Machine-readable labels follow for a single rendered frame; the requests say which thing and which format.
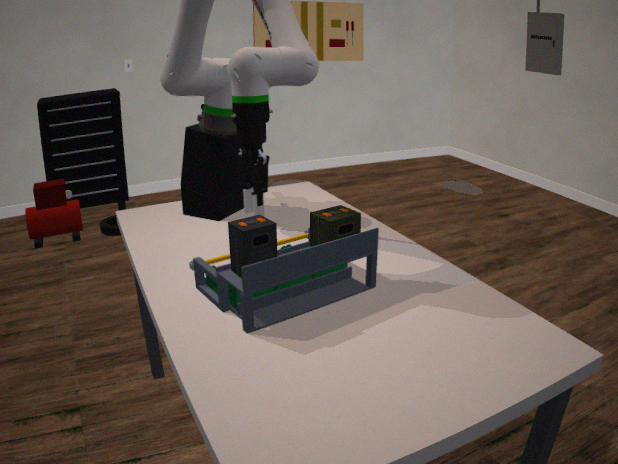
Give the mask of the green open bin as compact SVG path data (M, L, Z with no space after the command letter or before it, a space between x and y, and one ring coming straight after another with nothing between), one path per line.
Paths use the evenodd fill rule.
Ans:
M280 249L283 249L283 248L286 248L286 246L283 246ZM311 280L311 279L312 279L312 275L309 275L309 276L306 276L306 277L302 277L302 278L299 278L299 279L296 279L296 280L293 280L293 281L290 281L290 282L287 282L287 283L275 286L275 287L273 287L273 290L274 291L281 290L281 289L284 289L284 288L287 288L287 287L290 287L290 286L293 286L293 285L296 285L296 284L299 284L299 283L302 283L302 282L305 282L305 281L308 281L308 280Z
M207 282L207 285L218 294L217 283L215 281L213 281L207 275L206 275L206 282ZM235 289L232 285L230 285L229 283L228 283L228 291L229 291L230 305L237 310L237 303L241 302L240 301L240 292L237 289ZM261 296L261 295L269 293L269 292L274 292L273 287L253 293L253 298Z
M286 247L290 247L290 246L292 246L292 245L288 244ZM330 273L333 273L333 272L336 272L336 271L339 271L339 270L342 270L342 269L345 269L345 268L346 268L346 264L343 264L343 265L340 265L340 266L337 266L337 267L333 267L333 268L330 268L330 269L327 269L327 270L324 270L324 271L312 274L312 279L320 277L320 276L324 276L324 275L327 275L327 274L330 274Z

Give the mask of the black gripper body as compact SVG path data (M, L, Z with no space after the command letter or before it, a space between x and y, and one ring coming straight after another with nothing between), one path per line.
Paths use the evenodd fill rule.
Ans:
M236 124L236 131L237 143L242 144L241 150L251 151L252 163L258 164L258 149L263 153L262 144L266 142L266 123L259 125Z

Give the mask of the black plastic case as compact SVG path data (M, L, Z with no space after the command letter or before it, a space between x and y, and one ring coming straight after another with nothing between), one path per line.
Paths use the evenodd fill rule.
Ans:
M277 225L262 215L228 222L231 271L277 257Z

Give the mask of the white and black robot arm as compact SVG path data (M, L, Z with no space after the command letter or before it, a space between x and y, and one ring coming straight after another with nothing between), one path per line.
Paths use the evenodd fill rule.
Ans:
M299 26L291 1L252 2L274 48L244 47L231 58L201 59L214 0L181 0L160 80L171 95L205 97L202 114L197 116L204 132L233 135L237 134L236 124L268 122L273 113L270 87L303 86L318 73L318 58Z

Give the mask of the dark olive green storage case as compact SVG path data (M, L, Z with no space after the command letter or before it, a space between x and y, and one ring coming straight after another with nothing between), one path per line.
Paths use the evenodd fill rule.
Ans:
M342 205L310 212L310 247L361 233L361 213Z

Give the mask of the yellow long thin bar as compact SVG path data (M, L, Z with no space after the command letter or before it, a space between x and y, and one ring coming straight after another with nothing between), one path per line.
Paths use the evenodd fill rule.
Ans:
M301 240L304 238L308 238L308 233L302 234L302 235L298 235L298 236L294 236L291 238L287 238L287 239L283 239L283 240L279 240L277 241L277 246L282 245L282 244L286 244L286 243L290 243L293 241L297 241L297 240ZM213 264L213 263L217 263L220 261L224 261L224 260L228 260L230 259L230 254L224 255L224 256L220 256L220 257L216 257L213 259L209 259L209 260L205 260L207 263L209 264Z

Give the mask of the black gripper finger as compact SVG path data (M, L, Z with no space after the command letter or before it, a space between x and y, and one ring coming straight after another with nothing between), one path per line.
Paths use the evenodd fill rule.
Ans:
M253 195L251 194L251 192L253 192L252 173L251 168L249 168L249 163L246 163L246 153L246 150L241 151L241 148L236 149L239 184L243 186L245 214L253 212Z
M258 164L253 165L251 151L247 152L247 158L249 168L251 168L252 173L254 192L252 192L251 194L253 195L254 216L259 214L264 216L264 193L268 192L269 156L265 156L260 149L258 149L258 151Z

